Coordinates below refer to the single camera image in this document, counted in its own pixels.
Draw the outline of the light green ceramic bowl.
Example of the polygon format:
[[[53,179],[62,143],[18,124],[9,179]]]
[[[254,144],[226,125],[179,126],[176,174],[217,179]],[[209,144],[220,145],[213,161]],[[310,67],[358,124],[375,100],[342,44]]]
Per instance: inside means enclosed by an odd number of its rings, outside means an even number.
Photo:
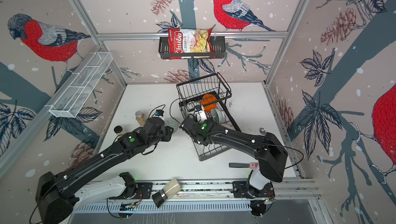
[[[223,110],[213,108],[211,110],[211,115],[218,124],[226,123],[226,114]]]

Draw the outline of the orange plastic bowl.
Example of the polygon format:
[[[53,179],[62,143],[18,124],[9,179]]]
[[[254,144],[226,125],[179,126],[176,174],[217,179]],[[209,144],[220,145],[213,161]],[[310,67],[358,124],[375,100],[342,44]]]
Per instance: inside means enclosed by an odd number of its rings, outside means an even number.
[[[217,107],[217,99],[212,94],[205,94],[202,98],[201,105],[204,107],[205,112],[209,112]]]

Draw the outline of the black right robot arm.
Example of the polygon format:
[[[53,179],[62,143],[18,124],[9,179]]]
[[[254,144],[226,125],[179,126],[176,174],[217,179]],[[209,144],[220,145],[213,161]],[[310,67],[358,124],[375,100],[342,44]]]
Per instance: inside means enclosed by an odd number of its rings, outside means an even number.
[[[242,133],[213,120],[202,123],[187,117],[179,126],[195,143],[224,145],[250,155],[258,161],[258,169],[249,176],[248,184],[263,190],[269,182],[281,183],[284,178],[288,152],[272,133],[252,135]]]

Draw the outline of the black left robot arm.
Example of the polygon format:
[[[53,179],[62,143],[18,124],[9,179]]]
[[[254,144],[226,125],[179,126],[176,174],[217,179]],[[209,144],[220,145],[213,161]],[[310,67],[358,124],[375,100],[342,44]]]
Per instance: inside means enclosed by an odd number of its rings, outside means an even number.
[[[38,181],[35,207],[41,222],[58,224],[65,220],[79,202],[76,193],[83,186],[137,154],[144,155],[149,147],[170,141],[173,131],[161,118],[152,117],[143,127],[118,135],[108,148],[76,167],[58,174],[43,174]]]

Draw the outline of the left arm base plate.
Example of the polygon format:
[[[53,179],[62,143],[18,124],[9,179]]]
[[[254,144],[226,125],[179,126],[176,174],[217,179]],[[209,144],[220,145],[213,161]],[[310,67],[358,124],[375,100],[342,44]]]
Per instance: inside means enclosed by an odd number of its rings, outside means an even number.
[[[117,197],[111,197],[110,200],[145,200],[150,199],[152,194],[153,183],[137,182],[133,187],[127,187],[126,190]]]

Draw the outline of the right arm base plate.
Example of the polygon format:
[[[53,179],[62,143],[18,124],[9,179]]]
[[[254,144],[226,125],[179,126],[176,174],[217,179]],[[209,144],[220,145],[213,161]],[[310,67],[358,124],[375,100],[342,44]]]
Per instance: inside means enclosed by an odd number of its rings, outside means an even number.
[[[233,181],[232,185],[234,198],[275,198],[274,188],[271,182],[267,183],[261,190],[248,185],[246,181]]]

